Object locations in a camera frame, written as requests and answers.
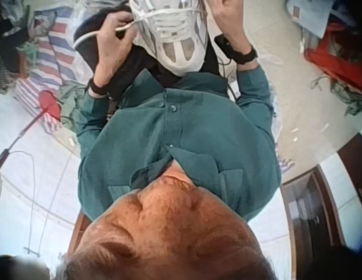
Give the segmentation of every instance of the shirt pocket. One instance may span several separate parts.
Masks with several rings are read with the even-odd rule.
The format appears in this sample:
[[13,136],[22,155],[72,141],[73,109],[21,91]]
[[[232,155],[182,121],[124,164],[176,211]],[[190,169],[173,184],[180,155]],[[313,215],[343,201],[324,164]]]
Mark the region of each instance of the shirt pocket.
[[128,185],[109,185],[108,192],[111,195],[113,202],[115,202],[118,198],[122,197],[123,195],[129,193],[130,187]]
[[219,173],[221,199],[234,211],[241,197],[243,175],[242,169],[225,170]]

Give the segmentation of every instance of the striped cloth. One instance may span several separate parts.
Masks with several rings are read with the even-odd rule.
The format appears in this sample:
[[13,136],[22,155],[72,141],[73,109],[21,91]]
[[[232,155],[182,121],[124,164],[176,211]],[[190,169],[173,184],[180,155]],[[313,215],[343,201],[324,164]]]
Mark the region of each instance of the striped cloth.
[[[31,114],[36,116],[40,111],[38,94],[42,90],[51,91],[54,96],[66,81],[75,81],[72,62],[75,51],[65,40],[65,31],[73,12],[73,8],[60,7],[52,10],[37,11],[36,20],[42,21],[45,13],[55,11],[57,18],[48,36],[38,38],[36,66],[31,69],[27,79],[18,79],[15,87],[15,99]],[[43,117],[43,126],[47,133],[61,127],[59,121],[47,113]]]

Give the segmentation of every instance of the wooden chair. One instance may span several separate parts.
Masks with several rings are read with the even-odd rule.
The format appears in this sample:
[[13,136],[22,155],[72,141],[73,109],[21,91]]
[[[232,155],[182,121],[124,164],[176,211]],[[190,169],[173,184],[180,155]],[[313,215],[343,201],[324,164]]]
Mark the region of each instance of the wooden chair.
[[69,242],[67,256],[71,256],[76,251],[81,242],[83,233],[91,223],[90,219],[82,211],[80,211],[72,233],[71,242]]

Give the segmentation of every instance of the white shoe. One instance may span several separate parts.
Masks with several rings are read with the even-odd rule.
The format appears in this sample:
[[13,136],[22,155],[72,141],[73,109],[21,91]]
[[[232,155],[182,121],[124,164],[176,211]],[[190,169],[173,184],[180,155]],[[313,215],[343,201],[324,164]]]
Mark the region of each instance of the white shoe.
[[[129,3],[135,19],[161,9],[180,9],[141,20],[138,29],[150,54],[175,75],[184,76],[201,69],[208,44],[203,0],[130,0]],[[182,11],[188,8],[203,12]]]

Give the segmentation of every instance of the white lace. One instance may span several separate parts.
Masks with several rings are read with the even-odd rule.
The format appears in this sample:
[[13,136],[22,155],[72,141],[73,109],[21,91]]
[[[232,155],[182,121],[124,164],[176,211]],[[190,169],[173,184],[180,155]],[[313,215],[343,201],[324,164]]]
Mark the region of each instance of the white lace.
[[189,37],[188,18],[191,11],[164,13],[153,16],[156,31],[163,43],[185,40]]

